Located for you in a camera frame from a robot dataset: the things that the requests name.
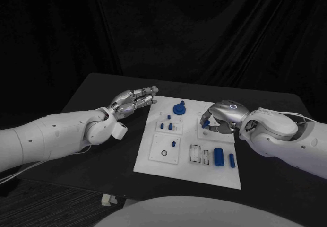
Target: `robotic hand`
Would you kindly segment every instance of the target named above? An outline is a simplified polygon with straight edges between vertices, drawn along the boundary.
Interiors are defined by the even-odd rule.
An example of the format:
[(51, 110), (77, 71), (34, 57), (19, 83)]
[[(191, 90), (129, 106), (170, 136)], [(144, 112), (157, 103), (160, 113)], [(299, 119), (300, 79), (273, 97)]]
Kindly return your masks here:
[(123, 92), (110, 106), (97, 110), (48, 115), (23, 126), (0, 130), (0, 172), (25, 163), (48, 161), (119, 140), (127, 127), (119, 122), (134, 110), (157, 103), (156, 86)]
[[(294, 122), (284, 114), (304, 118)], [(219, 126), (209, 125), (214, 116)], [(235, 101), (224, 100), (212, 105), (202, 116), (202, 126), (222, 134), (240, 131), (258, 154), (277, 157), (290, 165), (327, 179), (327, 124), (299, 113), (260, 108), (250, 112)]]

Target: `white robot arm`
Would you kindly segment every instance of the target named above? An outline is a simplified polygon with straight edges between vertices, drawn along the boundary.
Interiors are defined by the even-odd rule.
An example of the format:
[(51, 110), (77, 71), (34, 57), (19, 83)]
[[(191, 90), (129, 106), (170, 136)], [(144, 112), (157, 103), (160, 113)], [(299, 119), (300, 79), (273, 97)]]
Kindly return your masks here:
[(137, 108), (155, 104), (156, 86), (123, 92), (108, 108), (45, 116), (12, 129), (0, 130), (0, 172), (25, 163), (62, 158), (90, 145), (119, 140), (127, 127), (119, 122)]
[[(250, 112), (235, 101), (224, 100), (212, 105), (201, 124), (222, 134), (235, 133), (258, 154), (277, 157), (290, 165), (327, 179), (327, 124), (316, 121), (294, 122), (284, 114), (260, 108)], [(209, 125), (214, 115), (219, 126)]]

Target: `white board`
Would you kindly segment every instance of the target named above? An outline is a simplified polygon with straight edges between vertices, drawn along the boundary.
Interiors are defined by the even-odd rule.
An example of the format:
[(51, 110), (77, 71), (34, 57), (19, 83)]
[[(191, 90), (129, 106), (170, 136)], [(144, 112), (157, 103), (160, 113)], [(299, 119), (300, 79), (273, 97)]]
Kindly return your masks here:
[[(214, 103), (163, 96), (155, 99), (159, 102), (150, 108), (134, 172), (241, 189), (234, 134), (211, 132), (199, 124)], [(173, 107), (182, 100), (186, 113), (176, 115)], [(214, 117), (209, 120), (211, 125), (219, 125)], [(224, 166), (215, 165), (215, 148), (224, 149)], [(235, 157), (235, 168), (231, 167), (229, 154)]]

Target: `black table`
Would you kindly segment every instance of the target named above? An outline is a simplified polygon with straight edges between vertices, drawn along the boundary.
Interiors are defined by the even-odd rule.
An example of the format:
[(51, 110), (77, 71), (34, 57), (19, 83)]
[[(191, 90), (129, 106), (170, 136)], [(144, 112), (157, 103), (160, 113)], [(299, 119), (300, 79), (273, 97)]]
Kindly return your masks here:
[[(108, 106), (129, 89), (156, 85), (160, 96), (218, 102), (241, 102), (250, 110), (301, 113), (310, 117), (294, 94), (193, 85), (93, 73), (87, 77), (65, 112)], [(123, 141), (113, 137), (85, 154), (49, 161), (21, 174), (22, 179), (123, 196), (136, 200), (186, 195), (216, 198), (260, 208), (306, 226), (324, 226), (327, 180), (291, 167), (278, 158), (263, 157), (235, 134), (242, 190), (133, 172), (150, 107), (121, 120), (129, 127)]]

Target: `floor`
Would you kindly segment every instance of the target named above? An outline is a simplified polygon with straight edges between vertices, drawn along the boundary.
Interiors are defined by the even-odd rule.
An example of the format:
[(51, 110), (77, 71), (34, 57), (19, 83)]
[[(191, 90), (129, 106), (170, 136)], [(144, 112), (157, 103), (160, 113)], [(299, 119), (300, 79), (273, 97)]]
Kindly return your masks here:
[(0, 227), (91, 227), (124, 207), (101, 205), (103, 193), (18, 180), (0, 196)]

